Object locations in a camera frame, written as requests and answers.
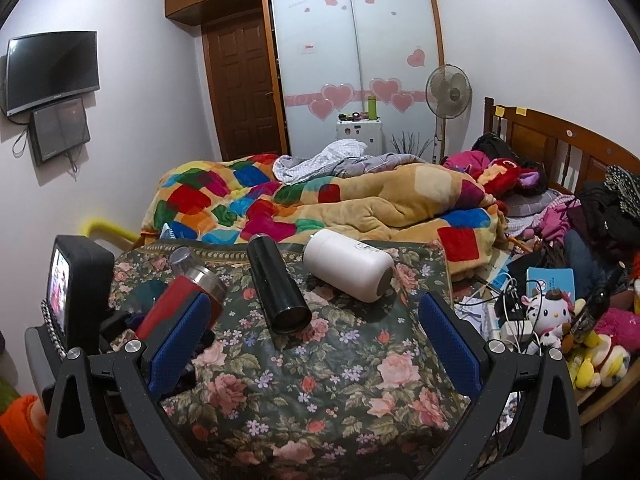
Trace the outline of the white small cabinet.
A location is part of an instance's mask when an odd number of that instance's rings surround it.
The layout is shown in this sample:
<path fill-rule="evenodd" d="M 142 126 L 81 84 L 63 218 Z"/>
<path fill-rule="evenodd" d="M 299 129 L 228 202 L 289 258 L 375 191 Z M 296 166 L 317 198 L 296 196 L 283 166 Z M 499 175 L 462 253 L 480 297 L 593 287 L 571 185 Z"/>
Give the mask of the white small cabinet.
<path fill-rule="evenodd" d="M 336 123 L 336 138 L 355 139 L 367 145 L 364 151 L 369 155 L 382 155 L 385 152 L 383 124 L 379 119 L 339 120 Z"/>

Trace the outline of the floral tablecloth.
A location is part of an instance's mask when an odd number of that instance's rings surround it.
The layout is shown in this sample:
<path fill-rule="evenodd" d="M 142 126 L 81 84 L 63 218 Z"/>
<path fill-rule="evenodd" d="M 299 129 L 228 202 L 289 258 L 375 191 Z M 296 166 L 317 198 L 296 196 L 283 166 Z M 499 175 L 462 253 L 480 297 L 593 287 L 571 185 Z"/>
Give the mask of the floral tablecloth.
<path fill-rule="evenodd" d="M 418 304 L 450 293 L 442 248 L 385 243 L 392 284 L 363 304 L 312 276 L 303 248 L 280 248 L 311 310 L 301 332 L 268 327 L 241 245 L 192 243 L 228 292 L 192 388 L 163 400 L 216 479 L 413 477 L 468 407 L 425 336 Z"/>

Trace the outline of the grey white crumpled cloth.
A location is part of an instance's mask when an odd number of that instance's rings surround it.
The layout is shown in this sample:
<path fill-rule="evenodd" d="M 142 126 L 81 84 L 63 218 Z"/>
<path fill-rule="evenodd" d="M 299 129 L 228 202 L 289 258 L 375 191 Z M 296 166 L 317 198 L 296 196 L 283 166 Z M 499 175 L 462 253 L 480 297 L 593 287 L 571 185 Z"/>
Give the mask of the grey white crumpled cloth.
<path fill-rule="evenodd" d="M 366 154 L 367 144 L 354 140 L 336 140 L 317 155 L 308 159 L 282 155 L 272 165 L 274 177 L 281 183 L 293 185 L 315 178 L 351 178 L 363 174 L 378 174 L 398 166 L 423 162 L 413 154 Z"/>

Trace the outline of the wooden bed headboard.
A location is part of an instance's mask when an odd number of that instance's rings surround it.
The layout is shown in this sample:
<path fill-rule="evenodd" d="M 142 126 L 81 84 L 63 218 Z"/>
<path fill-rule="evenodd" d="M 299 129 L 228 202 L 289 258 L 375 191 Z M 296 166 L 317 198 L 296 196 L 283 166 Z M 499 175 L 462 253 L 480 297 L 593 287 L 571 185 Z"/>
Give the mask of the wooden bed headboard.
<path fill-rule="evenodd" d="M 578 193 L 587 182 L 601 182 L 609 166 L 639 172 L 639 159 L 622 146 L 580 125 L 532 108 L 484 103 L 484 129 L 495 133 L 521 157 L 539 162 L 549 185 Z"/>

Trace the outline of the green bottle on cabinet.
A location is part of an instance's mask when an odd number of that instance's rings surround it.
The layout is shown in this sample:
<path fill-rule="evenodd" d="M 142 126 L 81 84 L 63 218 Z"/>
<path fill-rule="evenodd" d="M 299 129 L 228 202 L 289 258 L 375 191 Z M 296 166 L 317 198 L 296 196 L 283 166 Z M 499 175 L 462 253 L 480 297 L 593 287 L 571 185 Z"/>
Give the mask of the green bottle on cabinet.
<path fill-rule="evenodd" d="M 370 94 L 368 96 L 368 119 L 369 120 L 377 120 L 378 119 L 378 108 L 376 107 L 376 96 Z"/>

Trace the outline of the colourful patchwork blanket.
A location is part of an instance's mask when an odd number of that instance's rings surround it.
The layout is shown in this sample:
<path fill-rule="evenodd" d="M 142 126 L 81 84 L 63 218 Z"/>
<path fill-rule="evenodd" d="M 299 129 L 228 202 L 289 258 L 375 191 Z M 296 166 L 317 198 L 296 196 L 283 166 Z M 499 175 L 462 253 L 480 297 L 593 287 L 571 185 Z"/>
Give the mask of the colourful patchwork blanket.
<path fill-rule="evenodd" d="M 157 240 L 169 228 L 175 237 L 208 244 L 243 244 L 255 234 L 304 244 L 331 229 L 355 240 L 438 243 L 452 275 L 488 263 L 495 242 L 503 240 L 499 203 L 462 172 L 413 162 L 285 184 L 272 171 L 276 159 L 194 160 L 168 171 L 146 211 L 143 239 Z"/>

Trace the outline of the red plush toy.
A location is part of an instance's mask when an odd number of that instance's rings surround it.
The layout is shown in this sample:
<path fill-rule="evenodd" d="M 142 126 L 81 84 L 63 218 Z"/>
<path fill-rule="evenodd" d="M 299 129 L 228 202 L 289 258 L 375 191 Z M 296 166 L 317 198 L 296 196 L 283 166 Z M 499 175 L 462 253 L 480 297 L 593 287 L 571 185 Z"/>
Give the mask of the red plush toy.
<path fill-rule="evenodd" d="M 544 175 L 538 169 L 521 167 L 513 159 L 497 158 L 480 174 L 477 182 L 487 194 L 501 200 L 513 194 L 539 194 Z"/>

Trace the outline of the frosted wardrobe with hearts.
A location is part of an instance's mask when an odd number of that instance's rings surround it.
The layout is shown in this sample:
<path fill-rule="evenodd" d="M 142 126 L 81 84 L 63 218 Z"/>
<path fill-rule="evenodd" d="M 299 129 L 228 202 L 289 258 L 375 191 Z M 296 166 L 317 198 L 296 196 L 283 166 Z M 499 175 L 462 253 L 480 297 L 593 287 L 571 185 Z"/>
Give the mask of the frosted wardrobe with hearts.
<path fill-rule="evenodd" d="M 376 96 L 385 152 L 431 159 L 425 84 L 440 64 L 433 0 L 269 0 L 288 145 L 309 158 Z"/>

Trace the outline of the white cat plush toy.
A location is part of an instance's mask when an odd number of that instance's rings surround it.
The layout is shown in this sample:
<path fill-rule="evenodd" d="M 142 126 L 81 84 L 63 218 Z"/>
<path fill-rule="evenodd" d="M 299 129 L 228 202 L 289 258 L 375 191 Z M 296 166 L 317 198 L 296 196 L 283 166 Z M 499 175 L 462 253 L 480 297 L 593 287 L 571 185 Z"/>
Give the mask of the white cat plush toy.
<path fill-rule="evenodd" d="M 564 328 L 573 321 L 575 306 L 570 294 L 549 289 L 543 295 L 521 296 L 521 303 L 533 329 L 526 353 L 531 356 L 543 348 L 561 348 Z"/>

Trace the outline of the yellow padded rail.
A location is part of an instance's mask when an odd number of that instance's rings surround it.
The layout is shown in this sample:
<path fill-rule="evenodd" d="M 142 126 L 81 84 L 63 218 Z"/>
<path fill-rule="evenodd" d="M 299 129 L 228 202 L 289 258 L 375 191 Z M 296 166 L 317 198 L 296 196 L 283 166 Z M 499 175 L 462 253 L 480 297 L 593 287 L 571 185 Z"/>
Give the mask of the yellow padded rail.
<path fill-rule="evenodd" d="M 106 240 L 119 248 L 131 248 L 140 240 L 140 236 L 123 228 L 117 223 L 102 218 L 90 218 L 80 227 L 80 234 L 89 237 Z"/>

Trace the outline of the standing electric fan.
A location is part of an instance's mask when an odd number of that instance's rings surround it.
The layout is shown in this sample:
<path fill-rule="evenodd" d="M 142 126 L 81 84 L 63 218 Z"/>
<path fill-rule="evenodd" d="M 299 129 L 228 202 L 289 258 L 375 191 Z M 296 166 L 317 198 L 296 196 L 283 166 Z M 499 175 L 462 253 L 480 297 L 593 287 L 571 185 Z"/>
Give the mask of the standing electric fan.
<path fill-rule="evenodd" d="M 446 123 L 469 107 L 472 88 L 466 73 L 457 65 L 435 68 L 425 84 L 425 102 L 435 116 L 433 162 L 441 162 L 446 151 Z"/>

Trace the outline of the black phone with screen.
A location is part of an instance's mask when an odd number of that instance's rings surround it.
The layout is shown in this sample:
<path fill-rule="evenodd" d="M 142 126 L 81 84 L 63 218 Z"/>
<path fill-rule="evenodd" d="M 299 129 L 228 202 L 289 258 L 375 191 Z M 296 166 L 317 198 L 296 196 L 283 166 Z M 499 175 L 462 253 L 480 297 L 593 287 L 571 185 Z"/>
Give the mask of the black phone with screen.
<path fill-rule="evenodd" d="M 64 351 L 78 347 L 87 354 L 99 352 L 114 265 L 114 255 L 89 237 L 55 237 L 46 305 L 49 325 Z"/>

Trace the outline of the red steel thermos cup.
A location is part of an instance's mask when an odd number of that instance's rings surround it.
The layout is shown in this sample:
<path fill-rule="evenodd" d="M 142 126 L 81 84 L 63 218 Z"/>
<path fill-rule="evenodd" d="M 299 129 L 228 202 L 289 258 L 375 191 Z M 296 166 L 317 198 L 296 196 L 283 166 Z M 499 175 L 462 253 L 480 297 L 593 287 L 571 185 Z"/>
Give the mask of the red steel thermos cup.
<path fill-rule="evenodd" d="M 208 300 L 204 314 L 206 330 L 210 330 L 221 315 L 227 285 L 214 271 L 186 246 L 178 247 L 170 254 L 169 264 L 175 277 L 137 328 L 136 336 L 139 339 L 149 337 L 160 322 L 177 313 L 179 307 L 193 295 L 203 295 Z"/>

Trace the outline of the blue booklet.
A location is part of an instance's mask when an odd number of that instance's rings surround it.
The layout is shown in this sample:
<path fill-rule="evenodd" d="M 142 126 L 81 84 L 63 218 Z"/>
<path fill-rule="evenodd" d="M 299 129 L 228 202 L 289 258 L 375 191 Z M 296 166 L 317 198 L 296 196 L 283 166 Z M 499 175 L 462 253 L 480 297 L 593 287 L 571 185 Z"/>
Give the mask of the blue booklet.
<path fill-rule="evenodd" d="M 574 271 L 570 268 L 549 269 L 531 266 L 525 273 L 525 281 L 527 297 L 545 294 L 551 289 L 559 289 L 571 300 L 576 298 Z"/>

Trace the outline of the brown wooden door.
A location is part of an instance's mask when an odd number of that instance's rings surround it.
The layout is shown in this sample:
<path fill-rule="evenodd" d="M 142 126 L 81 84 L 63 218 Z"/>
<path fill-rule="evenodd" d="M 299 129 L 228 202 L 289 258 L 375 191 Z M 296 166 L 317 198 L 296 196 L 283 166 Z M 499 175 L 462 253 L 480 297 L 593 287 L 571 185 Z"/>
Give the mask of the brown wooden door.
<path fill-rule="evenodd" d="M 203 27 L 205 66 L 221 156 L 282 153 L 264 18 L 258 11 Z"/>

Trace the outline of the small wall monitor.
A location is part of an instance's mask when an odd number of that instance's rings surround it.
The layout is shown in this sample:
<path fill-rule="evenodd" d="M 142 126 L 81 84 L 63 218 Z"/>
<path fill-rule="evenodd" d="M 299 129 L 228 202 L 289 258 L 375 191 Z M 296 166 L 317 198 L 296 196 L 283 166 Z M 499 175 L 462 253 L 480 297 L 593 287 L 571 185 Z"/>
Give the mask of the small wall monitor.
<path fill-rule="evenodd" d="M 67 155 L 90 141 L 84 101 L 73 98 L 38 108 L 30 116 L 28 133 L 37 167 Z"/>

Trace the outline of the pink plush toy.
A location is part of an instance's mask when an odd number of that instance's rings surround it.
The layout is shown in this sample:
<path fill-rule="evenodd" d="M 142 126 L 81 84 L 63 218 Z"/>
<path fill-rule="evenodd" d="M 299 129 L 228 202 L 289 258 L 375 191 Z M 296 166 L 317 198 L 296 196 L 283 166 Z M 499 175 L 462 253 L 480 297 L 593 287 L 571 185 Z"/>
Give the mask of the pink plush toy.
<path fill-rule="evenodd" d="M 629 353 L 640 349 L 640 315 L 616 308 L 608 309 L 594 328 L 598 335 L 608 335 Z"/>

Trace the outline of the dark green faceted cup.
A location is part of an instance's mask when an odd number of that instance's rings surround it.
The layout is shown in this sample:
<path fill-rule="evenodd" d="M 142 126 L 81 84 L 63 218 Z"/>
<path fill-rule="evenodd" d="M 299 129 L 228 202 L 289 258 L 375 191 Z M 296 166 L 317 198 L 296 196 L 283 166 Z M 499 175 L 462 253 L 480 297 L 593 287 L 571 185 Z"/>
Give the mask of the dark green faceted cup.
<path fill-rule="evenodd" d="M 149 280 L 134 286 L 122 303 L 122 308 L 132 314 L 147 314 L 154 307 L 168 284 L 160 280 Z"/>

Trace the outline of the yellow plush toy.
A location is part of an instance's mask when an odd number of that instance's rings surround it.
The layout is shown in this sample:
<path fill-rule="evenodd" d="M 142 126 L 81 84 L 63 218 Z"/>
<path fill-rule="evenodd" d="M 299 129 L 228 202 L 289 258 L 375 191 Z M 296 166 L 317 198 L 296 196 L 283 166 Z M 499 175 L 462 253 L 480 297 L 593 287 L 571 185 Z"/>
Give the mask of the yellow plush toy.
<path fill-rule="evenodd" d="M 603 386 L 611 388 L 628 373 L 630 353 L 611 336 L 592 332 L 577 349 L 570 363 L 570 378 L 575 389 Z"/>

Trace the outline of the white insulated bottle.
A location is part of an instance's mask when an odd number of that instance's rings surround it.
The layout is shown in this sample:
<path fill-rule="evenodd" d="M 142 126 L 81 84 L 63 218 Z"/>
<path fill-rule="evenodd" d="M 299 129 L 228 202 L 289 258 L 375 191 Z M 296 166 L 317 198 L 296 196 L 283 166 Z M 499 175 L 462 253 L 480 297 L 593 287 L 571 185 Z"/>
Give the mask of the white insulated bottle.
<path fill-rule="evenodd" d="M 311 235 L 303 262 L 313 276 L 366 304 L 386 294 L 394 274 L 387 252 L 329 229 Z"/>

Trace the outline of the wall mounted black television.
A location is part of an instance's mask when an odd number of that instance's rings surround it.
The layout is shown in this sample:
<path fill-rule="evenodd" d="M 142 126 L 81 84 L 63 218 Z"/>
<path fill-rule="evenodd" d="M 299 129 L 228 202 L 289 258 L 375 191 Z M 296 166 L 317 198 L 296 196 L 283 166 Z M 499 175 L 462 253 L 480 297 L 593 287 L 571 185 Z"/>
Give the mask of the wall mounted black television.
<path fill-rule="evenodd" d="M 9 40 L 6 114 L 100 88 L 96 32 L 42 32 Z"/>

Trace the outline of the black cylindrical flask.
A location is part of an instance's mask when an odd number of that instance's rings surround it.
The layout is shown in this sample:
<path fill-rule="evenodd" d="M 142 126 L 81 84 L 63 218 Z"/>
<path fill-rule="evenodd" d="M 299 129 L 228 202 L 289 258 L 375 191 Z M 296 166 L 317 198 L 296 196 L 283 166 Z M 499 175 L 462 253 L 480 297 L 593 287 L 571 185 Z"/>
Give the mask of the black cylindrical flask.
<path fill-rule="evenodd" d="M 278 335 L 304 330 L 311 322 L 311 310 L 288 273 L 278 244 L 266 234 L 256 234 L 248 242 L 246 252 L 270 330 Z"/>

